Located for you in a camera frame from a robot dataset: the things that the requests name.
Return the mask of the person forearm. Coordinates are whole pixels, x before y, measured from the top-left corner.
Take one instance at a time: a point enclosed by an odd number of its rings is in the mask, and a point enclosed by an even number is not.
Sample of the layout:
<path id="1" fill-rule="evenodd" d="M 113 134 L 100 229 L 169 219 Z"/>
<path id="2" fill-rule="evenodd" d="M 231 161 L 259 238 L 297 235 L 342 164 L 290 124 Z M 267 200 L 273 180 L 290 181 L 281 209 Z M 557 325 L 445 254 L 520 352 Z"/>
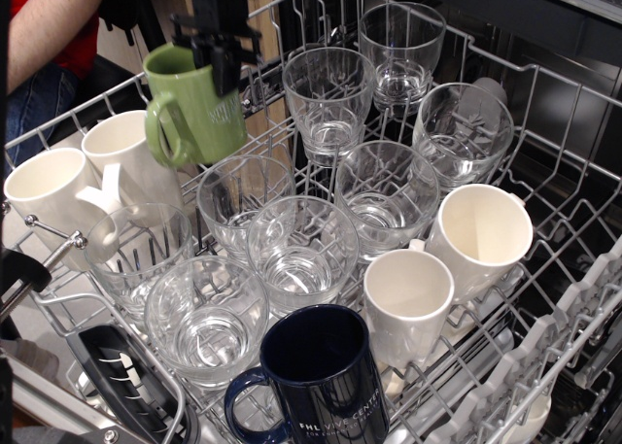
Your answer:
<path id="1" fill-rule="evenodd" d="M 51 62 L 79 33 L 101 0 L 27 0 L 8 31 L 7 92 Z"/>

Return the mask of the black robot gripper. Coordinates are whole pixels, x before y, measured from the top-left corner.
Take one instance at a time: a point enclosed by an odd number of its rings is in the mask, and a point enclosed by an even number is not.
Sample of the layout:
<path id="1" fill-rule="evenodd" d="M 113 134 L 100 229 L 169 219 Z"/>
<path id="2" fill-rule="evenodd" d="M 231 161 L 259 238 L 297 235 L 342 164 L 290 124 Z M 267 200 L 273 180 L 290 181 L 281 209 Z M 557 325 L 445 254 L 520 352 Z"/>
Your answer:
<path id="1" fill-rule="evenodd" d="M 219 97 L 238 88 L 241 62 L 260 56 L 261 34 L 248 18 L 248 0 L 191 0 L 189 15 L 171 16 L 173 43 L 192 51 L 197 68 L 212 65 Z"/>

